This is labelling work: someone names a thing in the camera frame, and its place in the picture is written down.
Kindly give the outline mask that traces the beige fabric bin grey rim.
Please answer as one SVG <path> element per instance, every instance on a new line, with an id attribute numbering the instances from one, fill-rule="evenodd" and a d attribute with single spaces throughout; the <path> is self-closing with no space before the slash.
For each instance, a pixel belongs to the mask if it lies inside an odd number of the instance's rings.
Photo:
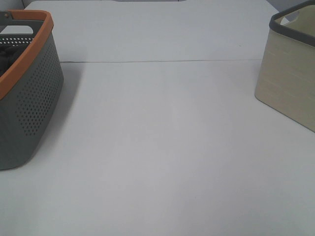
<path id="1" fill-rule="evenodd" d="M 315 129 L 315 2 L 273 15 L 255 97 L 307 129 Z"/>

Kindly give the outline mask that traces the grey perforated basket orange rim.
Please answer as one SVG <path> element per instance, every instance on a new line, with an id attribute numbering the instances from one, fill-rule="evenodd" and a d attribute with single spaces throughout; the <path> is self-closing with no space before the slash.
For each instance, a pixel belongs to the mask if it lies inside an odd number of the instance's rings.
<path id="1" fill-rule="evenodd" d="M 18 58 L 0 76 L 0 168 L 9 170 L 32 158 L 54 113 L 64 78 L 49 12 L 3 11 L 0 24 L 32 30 L 0 37 L 0 45 L 19 48 Z"/>

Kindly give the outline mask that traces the dark grey towel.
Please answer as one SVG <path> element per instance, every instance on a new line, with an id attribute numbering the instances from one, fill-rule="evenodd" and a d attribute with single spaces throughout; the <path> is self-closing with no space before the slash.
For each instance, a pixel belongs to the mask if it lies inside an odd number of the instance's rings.
<path id="1" fill-rule="evenodd" d="M 0 46 L 0 75 L 2 76 L 18 58 L 17 46 Z"/>

